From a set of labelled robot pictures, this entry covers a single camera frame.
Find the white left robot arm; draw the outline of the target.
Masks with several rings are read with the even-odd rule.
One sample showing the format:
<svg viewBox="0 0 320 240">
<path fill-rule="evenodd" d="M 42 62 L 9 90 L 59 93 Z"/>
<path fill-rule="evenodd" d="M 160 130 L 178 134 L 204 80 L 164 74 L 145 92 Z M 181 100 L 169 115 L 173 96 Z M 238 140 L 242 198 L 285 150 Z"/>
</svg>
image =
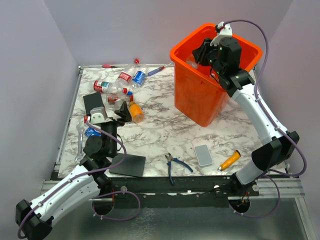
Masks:
<svg viewBox="0 0 320 240">
<path fill-rule="evenodd" d="M 20 240 L 43 240 L 55 223 L 82 202 L 112 194 L 112 181 L 105 172 L 115 167 L 109 159 L 118 155 L 118 146 L 125 149 L 118 139 L 117 128 L 130 122 L 132 117 L 125 101 L 115 111 L 118 118 L 103 115 L 102 121 L 97 121 L 98 110 L 97 107 L 91 110 L 85 124 L 100 134 L 87 138 L 84 156 L 78 165 L 47 192 L 31 201 L 23 199 L 16 205 L 15 221 Z"/>
</svg>

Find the small orange juice bottle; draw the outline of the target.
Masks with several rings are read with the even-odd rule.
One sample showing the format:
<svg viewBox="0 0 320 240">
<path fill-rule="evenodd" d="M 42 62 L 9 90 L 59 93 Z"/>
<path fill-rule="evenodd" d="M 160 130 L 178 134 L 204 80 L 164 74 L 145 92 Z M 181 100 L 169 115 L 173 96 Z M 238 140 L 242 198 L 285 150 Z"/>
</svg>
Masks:
<svg viewBox="0 0 320 240">
<path fill-rule="evenodd" d="M 133 122 L 140 123 L 144 120 L 144 113 L 142 109 L 134 101 L 129 103 L 129 112 Z"/>
</svg>

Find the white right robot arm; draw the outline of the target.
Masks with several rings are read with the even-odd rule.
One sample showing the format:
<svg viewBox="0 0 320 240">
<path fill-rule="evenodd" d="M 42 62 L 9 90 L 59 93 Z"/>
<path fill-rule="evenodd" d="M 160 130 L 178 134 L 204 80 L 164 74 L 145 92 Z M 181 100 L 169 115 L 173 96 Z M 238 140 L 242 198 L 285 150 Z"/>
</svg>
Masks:
<svg viewBox="0 0 320 240">
<path fill-rule="evenodd" d="M 242 106 L 262 144 L 251 153 L 251 160 L 230 178 L 230 191 L 240 196 L 258 177 L 288 159 L 300 137 L 277 120 L 255 91 L 254 79 L 240 67 L 242 47 L 239 41 L 234 37 L 224 37 L 217 45 L 211 41 L 205 38 L 200 47 L 192 51 L 195 62 L 215 72 L 218 84 Z"/>
</svg>

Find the clear bottle blue label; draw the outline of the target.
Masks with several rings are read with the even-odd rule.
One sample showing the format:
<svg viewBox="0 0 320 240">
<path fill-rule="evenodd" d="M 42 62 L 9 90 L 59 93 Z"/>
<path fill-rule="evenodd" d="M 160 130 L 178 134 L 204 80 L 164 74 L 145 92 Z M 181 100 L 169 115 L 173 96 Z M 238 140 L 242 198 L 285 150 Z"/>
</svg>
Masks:
<svg viewBox="0 0 320 240">
<path fill-rule="evenodd" d="M 148 68 L 145 66 L 141 66 L 135 75 L 133 76 L 131 83 L 130 83 L 130 90 L 132 93 L 136 93 L 140 90 L 143 86 L 146 78 Z"/>
</svg>

